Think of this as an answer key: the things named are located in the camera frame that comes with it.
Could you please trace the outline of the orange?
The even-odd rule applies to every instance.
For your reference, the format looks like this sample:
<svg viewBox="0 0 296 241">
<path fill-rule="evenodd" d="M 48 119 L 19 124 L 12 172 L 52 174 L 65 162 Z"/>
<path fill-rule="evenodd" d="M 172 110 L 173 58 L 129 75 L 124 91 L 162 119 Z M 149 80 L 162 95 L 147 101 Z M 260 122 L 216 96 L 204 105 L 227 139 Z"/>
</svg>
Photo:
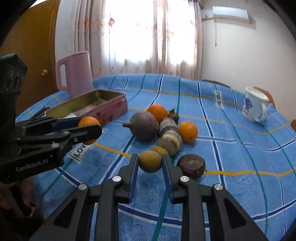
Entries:
<svg viewBox="0 0 296 241">
<path fill-rule="evenodd" d="M 189 120 L 182 122 L 178 127 L 178 131 L 184 143 L 192 143 L 198 136 L 197 126 Z"/>
<path fill-rule="evenodd" d="M 164 118 L 168 116 L 166 109 L 158 103 L 152 104 L 147 108 L 147 111 L 150 112 L 158 123 L 160 123 Z"/>
</svg>

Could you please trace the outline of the pink plastic pitcher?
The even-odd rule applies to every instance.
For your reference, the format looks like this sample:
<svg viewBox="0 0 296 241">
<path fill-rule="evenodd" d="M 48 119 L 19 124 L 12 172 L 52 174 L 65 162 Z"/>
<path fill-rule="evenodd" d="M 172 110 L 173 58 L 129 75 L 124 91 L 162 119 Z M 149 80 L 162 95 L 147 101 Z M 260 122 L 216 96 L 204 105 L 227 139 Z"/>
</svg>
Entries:
<svg viewBox="0 0 296 241">
<path fill-rule="evenodd" d="M 61 66 L 65 66 L 66 86 L 62 85 Z M 90 54 L 81 51 L 59 59 L 56 63 L 56 83 L 60 91 L 67 91 L 70 98 L 94 89 Z"/>
</svg>

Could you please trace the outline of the printed paper in tin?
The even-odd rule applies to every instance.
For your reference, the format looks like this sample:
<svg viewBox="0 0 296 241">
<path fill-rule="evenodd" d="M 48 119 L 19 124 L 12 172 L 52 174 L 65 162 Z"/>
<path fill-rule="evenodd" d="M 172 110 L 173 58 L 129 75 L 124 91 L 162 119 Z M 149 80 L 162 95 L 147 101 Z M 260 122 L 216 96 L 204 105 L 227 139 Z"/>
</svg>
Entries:
<svg viewBox="0 0 296 241">
<path fill-rule="evenodd" d="M 100 104 L 102 104 L 104 102 L 105 102 L 105 100 L 100 98 L 100 99 L 94 101 L 92 104 L 66 115 L 64 118 L 74 118 L 74 117 L 83 116 L 84 114 L 90 112 L 91 110 L 96 109 Z"/>
</svg>

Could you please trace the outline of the white blue enamel mug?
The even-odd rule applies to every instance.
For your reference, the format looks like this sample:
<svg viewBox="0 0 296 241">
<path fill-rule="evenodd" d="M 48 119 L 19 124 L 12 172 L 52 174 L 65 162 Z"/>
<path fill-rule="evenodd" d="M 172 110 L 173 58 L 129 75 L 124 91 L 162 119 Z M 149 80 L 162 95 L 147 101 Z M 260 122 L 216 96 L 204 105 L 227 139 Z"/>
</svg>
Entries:
<svg viewBox="0 0 296 241">
<path fill-rule="evenodd" d="M 263 122 L 267 118 L 267 103 L 269 99 L 253 87 L 245 87 L 245 98 L 242 114 L 252 122 Z"/>
</svg>

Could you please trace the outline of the brown leather sofa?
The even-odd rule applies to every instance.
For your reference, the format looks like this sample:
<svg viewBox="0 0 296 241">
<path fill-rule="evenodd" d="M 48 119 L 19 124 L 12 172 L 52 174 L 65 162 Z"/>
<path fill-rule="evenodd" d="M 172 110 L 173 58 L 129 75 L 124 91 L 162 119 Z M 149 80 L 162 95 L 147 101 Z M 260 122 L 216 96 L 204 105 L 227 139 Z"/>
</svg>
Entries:
<svg viewBox="0 0 296 241">
<path fill-rule="evenodd" d="M 296 119 L 294 119 L 290 125 L 296 131 Z"/>
</svg>

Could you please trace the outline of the purple round beet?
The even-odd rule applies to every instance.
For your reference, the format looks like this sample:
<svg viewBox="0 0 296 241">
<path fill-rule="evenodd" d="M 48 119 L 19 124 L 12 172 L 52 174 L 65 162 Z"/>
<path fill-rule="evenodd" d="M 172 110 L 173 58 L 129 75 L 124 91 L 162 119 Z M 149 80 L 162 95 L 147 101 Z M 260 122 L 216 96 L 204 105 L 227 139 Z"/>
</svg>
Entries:
<svg viewBox="0 0 296 241">
<path fill-rule="evenodd" d="M 138 141 L 148 141 L 155 137 L 158 131 L 158 122 L 148 111 L 135 113 L 128 123 L 123 122 L 122 126 L 129 128 L 132 135 Z"/>
</svg>

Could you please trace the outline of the small orange tangerine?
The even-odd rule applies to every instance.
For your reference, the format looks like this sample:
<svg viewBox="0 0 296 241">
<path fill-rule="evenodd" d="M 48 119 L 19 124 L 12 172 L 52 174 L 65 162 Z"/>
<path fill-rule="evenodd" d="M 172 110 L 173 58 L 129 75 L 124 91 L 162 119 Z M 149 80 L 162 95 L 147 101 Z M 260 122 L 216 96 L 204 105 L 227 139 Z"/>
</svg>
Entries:
<svg viewBox="0 0 296 241">
<path fill-rule="evenodd" d="M 78 127 L 89 126 L 89 125 L 99 125 L 99 126 L 101 126 L 99 120 L 97 120 L 96 118 L 94 118 L 92 116 L 85 116 L 78 123 Z M 90 140 L 90 141 L 87 141 L 87 142 L 83 142 L 83 144 L 91 145 L 91 144 L 93 144 L 95 142 L 96 142 L 96 139 Z"/>
</svg>

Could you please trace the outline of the brown wooden door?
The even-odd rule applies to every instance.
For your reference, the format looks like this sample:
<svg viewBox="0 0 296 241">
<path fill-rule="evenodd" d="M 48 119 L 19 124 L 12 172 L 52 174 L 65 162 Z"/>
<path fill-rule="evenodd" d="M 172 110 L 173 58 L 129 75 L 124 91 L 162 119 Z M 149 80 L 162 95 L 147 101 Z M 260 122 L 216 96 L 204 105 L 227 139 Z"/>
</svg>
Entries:
<svg viewBox="0 0 296 241">
<path fill-rule="evenodd" d="M 16 53 L 28 67 L 16 113 L 58 91 L 55 29 L 60 1 L 44 1 L 17 20 L 1 46 L 1 55 Z"/>
</svg>

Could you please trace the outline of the dark brown water chestnut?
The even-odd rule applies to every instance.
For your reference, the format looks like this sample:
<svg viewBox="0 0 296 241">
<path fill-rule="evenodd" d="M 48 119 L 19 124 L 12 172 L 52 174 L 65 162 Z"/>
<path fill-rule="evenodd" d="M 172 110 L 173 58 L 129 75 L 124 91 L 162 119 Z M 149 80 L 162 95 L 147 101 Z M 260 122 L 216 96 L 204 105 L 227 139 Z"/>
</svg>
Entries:
<svg viewBox="0 0 296 241">
<path fill-rule="evenodd" d="M 177 166 L 181 168 L 182 173 L 193 179 L 199 179 L 204 174 L 206 163 L 204 159 L 195 154 L 187 154 L 177 162 Z"/>
</svg>

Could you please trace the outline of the yellow-green round fruit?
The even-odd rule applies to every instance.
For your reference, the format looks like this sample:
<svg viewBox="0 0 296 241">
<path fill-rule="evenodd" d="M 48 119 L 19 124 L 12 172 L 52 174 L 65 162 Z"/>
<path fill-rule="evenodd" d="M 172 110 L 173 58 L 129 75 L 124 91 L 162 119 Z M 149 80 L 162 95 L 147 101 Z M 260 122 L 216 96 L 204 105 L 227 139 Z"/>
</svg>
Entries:
<svg viewBox="0 0 296 241">
<path fill-rule="evenodd" d="M 138 158 L 139 167 L 147 173 L 155 173 L 162 166 L 162 157 L 155 151 L 144 151 Z"/>
</svg>

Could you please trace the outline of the pink metal tin box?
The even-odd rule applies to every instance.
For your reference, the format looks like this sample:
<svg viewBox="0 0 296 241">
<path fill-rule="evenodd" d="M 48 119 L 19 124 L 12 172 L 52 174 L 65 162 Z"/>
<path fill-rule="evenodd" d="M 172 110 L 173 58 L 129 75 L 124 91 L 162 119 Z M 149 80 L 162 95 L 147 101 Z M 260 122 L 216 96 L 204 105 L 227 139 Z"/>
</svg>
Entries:
<svg viewBox="0 0 296 241">
<path fill-rule="evenodd" d="M 45 115 L 54 118 L 92 116 L 104 126 L 126 112 L 127 98 L 124 93 L 95 89 L 48 109 Z"/>
</svg>

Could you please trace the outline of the dark pointed water chestnut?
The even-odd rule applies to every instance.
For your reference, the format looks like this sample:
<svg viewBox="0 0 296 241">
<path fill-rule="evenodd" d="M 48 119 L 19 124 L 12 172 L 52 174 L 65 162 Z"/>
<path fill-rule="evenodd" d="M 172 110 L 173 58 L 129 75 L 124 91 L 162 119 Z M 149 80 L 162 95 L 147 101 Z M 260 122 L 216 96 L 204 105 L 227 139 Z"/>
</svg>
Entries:
<svg viewBox="0 0 296 241">
<path fill-rule="evenodd" d="M 175 109 L 171 109 L 167 111 L 168 117 L 172 118 L 176 124 L 179 122 L 179 114 L 175 112 Z"/>
</svg>

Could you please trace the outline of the white wall air conditioner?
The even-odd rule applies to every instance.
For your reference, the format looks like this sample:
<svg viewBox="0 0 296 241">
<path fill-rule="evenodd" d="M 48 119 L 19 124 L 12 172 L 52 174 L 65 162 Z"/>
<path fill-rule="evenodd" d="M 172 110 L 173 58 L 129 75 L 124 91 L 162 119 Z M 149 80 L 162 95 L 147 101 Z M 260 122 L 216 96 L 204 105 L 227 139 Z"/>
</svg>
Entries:
<svg viewBox="0 0 296 241">
<path fill-rule="evenodd" d="M 205 17 L 202 20 L 230 20 L 250 24 L 249 15 L 247 10 L 245 9 L 231 8 L 225 6 L 213 6 L 212 11 L 212 17 Z"/>
</svg>

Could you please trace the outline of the orange wooden chair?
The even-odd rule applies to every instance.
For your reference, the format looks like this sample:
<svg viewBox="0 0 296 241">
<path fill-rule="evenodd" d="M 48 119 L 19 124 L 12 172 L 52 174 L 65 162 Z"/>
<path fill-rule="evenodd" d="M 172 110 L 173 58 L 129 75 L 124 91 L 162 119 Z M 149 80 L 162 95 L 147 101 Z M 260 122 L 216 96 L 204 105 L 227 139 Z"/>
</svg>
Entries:
<svg viewBox="0 0 296 241">
<path fill-rule="evenodd" d="M 258 91 L 260 91 L 263 94 L 265 94 L 268 97 L 268 99 L 269 99 L 268 103 L 272 104 L 273 107 L 276 108 L 275 103 L 274 103 L 274 100 L 273 100 L 273 97 L 272 97 L 272 95 L 267 90 L 262 89 L 262 88 L 257 87 L 257 86 L 254 86 L 253 88 L 254 89 L 257 89 Z"/>
</svg>

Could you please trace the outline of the striped sugarcane piece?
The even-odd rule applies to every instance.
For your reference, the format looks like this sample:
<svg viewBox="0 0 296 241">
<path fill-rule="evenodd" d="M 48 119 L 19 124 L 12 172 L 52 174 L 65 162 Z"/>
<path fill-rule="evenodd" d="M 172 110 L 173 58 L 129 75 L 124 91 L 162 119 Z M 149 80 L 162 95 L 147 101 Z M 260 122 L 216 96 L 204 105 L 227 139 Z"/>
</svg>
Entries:
<svg viewBox="0 0 296 241">
<path fill-rule="evenodd" d="M 172 118 L 166 117 L 160 122 L 159 136 L 157 145 L 165 148 L 171 157 L 175 156 L 183 141 L 178 126 Z"/>
</svg>

